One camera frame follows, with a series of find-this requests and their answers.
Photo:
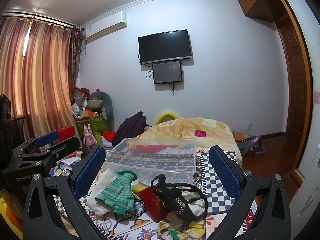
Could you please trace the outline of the wooden overhead cabinet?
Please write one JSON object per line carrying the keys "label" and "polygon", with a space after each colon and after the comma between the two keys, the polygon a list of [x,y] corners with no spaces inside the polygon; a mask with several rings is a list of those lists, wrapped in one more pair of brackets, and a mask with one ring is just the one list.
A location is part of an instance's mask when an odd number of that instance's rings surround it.
{"label": "wooden overhead cabinet", "polygon": [[281,0],[238,0],[244,15],[256,20],[273,23],[287,14]]}

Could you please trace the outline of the clear plastic storage bin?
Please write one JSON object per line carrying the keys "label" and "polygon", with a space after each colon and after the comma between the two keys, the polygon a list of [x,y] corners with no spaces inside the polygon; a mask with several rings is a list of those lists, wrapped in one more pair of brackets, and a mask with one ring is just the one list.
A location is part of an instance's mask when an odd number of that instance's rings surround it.
{"label": "clear plastic storage bin", "polygon": [[106,154],[103,170],[107,168],[133,171],[145,185],[159,174],[168,183],[191,184],[196,172],[196,140],[125,138]]}

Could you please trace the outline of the pink bunny doll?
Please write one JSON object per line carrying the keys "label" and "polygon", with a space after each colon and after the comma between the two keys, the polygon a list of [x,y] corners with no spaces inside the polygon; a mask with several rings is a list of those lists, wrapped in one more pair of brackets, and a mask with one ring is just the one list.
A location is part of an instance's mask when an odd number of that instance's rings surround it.
{"label": "pink bunny doll", "polygon": [[90,124],[84,125],[84,138],[83,138],[84,146],[92,149],[95,145],[97,145],[97,140],[94,137]]}

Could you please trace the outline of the pink orange curtain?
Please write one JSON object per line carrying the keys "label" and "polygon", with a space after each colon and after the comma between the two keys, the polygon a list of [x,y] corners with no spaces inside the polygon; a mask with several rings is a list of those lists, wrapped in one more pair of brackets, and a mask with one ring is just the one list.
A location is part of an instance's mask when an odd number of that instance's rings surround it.
{"label": "pink orange curtain", "polygon": [[25,139],[74,125],[79,41],[79,27],[1,17],[1,93],[12,117],[24,117]]}

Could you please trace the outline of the red cloth item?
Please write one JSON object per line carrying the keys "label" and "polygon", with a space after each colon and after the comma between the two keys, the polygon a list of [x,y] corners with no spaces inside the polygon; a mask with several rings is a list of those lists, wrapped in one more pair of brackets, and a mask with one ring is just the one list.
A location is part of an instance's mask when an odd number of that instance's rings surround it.
{"label": "red cloth item", "polygon": [[104,131],[102,136],[109,142],[113,142],[113,137],[116,135],[115,131]]}

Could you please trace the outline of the dark purple clothing pile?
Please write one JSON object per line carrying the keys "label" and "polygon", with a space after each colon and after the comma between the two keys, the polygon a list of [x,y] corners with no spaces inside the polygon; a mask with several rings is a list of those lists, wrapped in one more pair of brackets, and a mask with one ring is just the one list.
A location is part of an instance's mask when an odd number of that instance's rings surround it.
{"label": "dark purple clothing pile", "polygon": [[117,146],[125,138],[135,138],[147,131],[151,126],[146,123],[146,120],[147,118],[143,115],[142,111],[126,118],[116,131],[112,140],[112,146]]}

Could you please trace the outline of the green cardboard box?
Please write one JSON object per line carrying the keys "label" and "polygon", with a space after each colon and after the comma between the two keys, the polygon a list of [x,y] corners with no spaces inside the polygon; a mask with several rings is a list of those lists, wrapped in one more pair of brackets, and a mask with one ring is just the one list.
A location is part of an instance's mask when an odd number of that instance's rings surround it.
{"label": "green cardboard box", "polygon": [[87,118],[80,118],[75,119],[75,124],[78,129],[78,133],[80,137],[84,136],[84,125],[90,125],[91,131],[93,133],[95,132],[104,132],[104,131],[110,131],[111,130],[111,123],[109,121],[106,121],[102,114],[96,115],[93,117],[87,117]]}

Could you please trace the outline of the grey plush toy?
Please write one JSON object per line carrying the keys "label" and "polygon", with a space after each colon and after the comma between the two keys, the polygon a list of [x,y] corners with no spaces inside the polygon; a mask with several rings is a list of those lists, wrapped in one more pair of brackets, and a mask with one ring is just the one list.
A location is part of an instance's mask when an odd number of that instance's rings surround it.
{"label": "grey plush toy", "polygon": [[91,111],[99,111],[106,121],[113,119],[112,100],[105,92],[96,91],[90,94],[87,107]]}

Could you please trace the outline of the wooden door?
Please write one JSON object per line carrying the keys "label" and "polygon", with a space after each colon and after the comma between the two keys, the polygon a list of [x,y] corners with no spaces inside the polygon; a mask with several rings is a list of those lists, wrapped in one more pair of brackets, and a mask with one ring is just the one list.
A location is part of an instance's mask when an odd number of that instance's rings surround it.
{"label": "wooden door", "polygon": [[297,20],[289,14],[285,14],[276,21],[276,26],[284,49],[289,84],[285,136],[297,146],[297,153],[290,173],[301,184],[303,175],[299,172],[298,166],[308,140],[312,116],[310,60]]}

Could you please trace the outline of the black patterned fabric pouch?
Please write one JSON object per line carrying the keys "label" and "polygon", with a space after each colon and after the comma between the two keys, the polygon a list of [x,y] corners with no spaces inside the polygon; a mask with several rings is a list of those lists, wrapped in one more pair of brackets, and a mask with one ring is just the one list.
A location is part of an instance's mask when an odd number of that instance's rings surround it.
{"label": "black patterned fabric pouch", "polygon": [[[194,185],[167,183],[166,176],[160,174],[151,181],[151,189],[160,198],[164,206],[181,220],[182,229],[187,229],[191,222],[202,220],[207,215],[207,197]],[[195,215],[190,204],[195,204],[198,200],[201,201],[201,204],[204,204],[204,207],[199,215]]]}

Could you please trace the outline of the large wall television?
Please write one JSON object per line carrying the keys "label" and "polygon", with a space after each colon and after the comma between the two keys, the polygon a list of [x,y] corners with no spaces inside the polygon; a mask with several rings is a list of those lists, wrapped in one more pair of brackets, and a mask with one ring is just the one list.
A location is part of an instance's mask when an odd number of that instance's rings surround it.
{"label": "large wall television", "polygon": [[139,37],[138,46],[141,64],[192,58],[187,29]]}

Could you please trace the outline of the bag on floor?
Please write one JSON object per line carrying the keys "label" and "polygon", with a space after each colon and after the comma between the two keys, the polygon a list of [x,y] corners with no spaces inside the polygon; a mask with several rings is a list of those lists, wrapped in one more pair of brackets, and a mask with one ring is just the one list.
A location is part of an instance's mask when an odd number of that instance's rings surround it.
{"label": "bag on floor", "polygon": [[265,149],[261,139],[262,136],[249,136],[244,140],[237,141],[236,144],[240,150],[241,156],[264,154]]}

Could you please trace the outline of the small wall monitor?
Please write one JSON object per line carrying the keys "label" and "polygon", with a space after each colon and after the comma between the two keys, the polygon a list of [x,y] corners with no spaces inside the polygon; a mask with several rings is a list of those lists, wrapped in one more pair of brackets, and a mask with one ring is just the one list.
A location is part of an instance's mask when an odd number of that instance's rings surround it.
{"label": "small wall monitor", "polygon": [[153,83],[155,85],[183,81],[180,61],[167,61],[152,65]]}

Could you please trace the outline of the beige floral quilt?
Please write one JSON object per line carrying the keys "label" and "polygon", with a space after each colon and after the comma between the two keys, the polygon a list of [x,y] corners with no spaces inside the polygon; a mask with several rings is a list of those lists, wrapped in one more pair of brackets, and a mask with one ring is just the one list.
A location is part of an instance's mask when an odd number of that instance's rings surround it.
{"label": "beige floral quilt", "polygon": [[206,118],[180,118],[154,125],[138,139],[196,139],[197,147],[220,146],[225,152],[234,152],[242,165],[242,156],[230,127],[224,122]]}

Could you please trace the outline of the white air conditioner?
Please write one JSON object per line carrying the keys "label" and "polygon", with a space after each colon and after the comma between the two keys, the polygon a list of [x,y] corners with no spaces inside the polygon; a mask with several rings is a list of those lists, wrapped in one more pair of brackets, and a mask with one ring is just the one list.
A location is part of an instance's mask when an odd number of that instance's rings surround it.
{"label": "white air conditioner", "polygon": [[127,27],[126,14],[119,11],[113,15],[107,16],[86,27],[86,41],[92,42],[105,35],[114,33]]}

